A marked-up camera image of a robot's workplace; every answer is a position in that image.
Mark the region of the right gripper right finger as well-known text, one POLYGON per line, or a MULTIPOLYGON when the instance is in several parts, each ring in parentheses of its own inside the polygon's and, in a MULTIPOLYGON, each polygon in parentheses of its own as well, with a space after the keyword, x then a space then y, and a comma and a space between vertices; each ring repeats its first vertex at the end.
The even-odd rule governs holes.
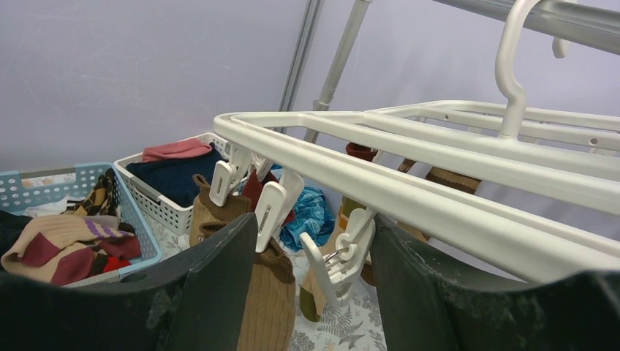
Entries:
POLYGON ((472 267, 375 219, 373 275, 389 350, 617 350, 619 274, 528 284, 472 267))

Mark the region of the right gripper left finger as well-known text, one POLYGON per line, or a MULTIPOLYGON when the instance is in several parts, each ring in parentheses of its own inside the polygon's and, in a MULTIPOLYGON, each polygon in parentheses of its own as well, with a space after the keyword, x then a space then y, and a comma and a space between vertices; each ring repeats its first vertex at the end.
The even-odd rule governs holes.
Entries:
POLYGON ((234 350, 257 220, 243 214, 203 242, 119 282, 56 287, 1 275, 3 350, 234 350))

